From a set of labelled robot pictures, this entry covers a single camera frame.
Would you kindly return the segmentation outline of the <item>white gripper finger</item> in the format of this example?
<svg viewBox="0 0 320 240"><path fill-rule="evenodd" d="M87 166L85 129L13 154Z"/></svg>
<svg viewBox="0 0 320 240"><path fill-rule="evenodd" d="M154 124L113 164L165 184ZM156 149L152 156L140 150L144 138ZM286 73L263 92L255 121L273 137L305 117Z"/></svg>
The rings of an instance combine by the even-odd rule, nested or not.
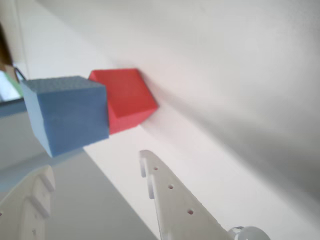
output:
<svg viewBox="0 0 320 240"><path fill-rule="evenodd" d="M55 190L50 165L26 175L0 201L0 238L44 240L45 221L51 216L51 196Z"/></svg>
<svg viewBox="0 0 320 240"><path fill-rule="evenodd" d="M226 231L171 169L152 151L141 150L140 168L154 200L162 240L268 240L254 226Z"/></svg>

